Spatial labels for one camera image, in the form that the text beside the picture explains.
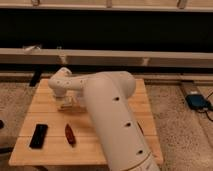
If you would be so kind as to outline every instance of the wooden tabletop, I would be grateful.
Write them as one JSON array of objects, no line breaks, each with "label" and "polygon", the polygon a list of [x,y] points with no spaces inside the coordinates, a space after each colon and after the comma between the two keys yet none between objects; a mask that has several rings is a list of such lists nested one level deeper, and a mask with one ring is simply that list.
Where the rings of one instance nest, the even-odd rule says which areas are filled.
[{"label": "wooden tabletop", "polygon": [[[9,160],[13,166],[23,165],[99,165],[106,164],[99,140],[95,134],[89,114],[85,108],[58,111],[48,79],[42,79],[17,138]],[[137,80],[137,88],[129,104],[143,128],[145,138],[158,164],[163,156],[157,137],[155,123],[143,80]],[[48,125],[42,149],[29,147],[37,123]],[[69,123],[77,144],[72,147],[65,137],[65,126]]]}]

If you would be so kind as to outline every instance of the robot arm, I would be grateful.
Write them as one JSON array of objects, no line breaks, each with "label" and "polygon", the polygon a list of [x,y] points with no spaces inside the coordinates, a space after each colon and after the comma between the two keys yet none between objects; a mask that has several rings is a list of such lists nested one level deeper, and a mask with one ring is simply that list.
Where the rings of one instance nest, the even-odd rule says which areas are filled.
[{"label": "robot arm", "polygon": [[100,72],[70,77],[68,71],[59,70],[49,86],[60,97],[70,89],[83,91],[110,170],[159,171],[127,102],[135,90],[133,76],[128,72]]}]

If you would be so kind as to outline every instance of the cable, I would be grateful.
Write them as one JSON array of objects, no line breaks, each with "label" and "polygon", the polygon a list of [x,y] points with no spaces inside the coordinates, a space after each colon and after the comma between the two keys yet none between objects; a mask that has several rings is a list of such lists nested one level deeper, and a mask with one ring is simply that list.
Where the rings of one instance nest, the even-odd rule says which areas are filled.
[{"label": "cable", "polygon": [[205,113],[206,113],[206,117],[207,117],[211,122],[213,122],[213,119],[209,116],[208,111],[206,111]]},{"label": "cable", "polygon": [[211,118],[209,116],[209,113],[208,111],[213,111],[213,106],[211,105],[211,102],[208,100],[209,97],[211,97],[213,95],[213,92],[211,92],[206,98],[206,104],[207,104],[207,108],[204,108],[202,110],[196,110],[196,112],[198,113],[205,113],[206,114],[206,117],[208,118],[209,121],[213,122],[213,118]]},{"label": "cable", "polygon": [[206,100],[208,100],[209,97],[211,97],[213,94],[213,92],[211,92],[207,97],[206,97]]}]

